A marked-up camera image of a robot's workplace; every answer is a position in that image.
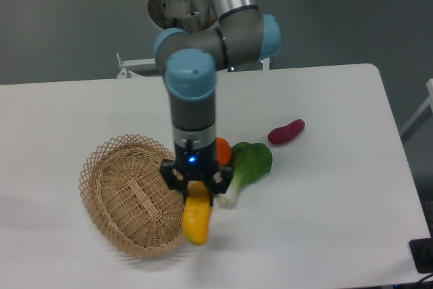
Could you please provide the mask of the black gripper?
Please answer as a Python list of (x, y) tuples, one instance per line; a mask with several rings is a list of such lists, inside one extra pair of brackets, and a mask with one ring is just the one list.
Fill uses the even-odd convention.
[(233, 179), (233, 167), (219, 165), (217, 160), (216, 139), (202, 148), (175, 142), (175, 161), (164, 159), (160, 174), (169, 190), (179, 192), (183, 203), (189, 196), (190, 181), (203, 181), (209, 191), (209, 205), (213, 206), (214, 197), (225, 194)]

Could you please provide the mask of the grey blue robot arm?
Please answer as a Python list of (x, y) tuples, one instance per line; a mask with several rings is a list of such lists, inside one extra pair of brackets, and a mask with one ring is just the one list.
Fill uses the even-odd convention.
[(233, 169), (217, 161), (217, 72), (279, 53), (281, 29), (255, 0), (212, 0), (215, 28), (187, 32), (172, 27), (154, 41), (154, 59), (170, 101), (175, 159), (160, 174), (171, 190), (189, 196), (190, 181), (208, 189), (207, 203), (227, 191)]

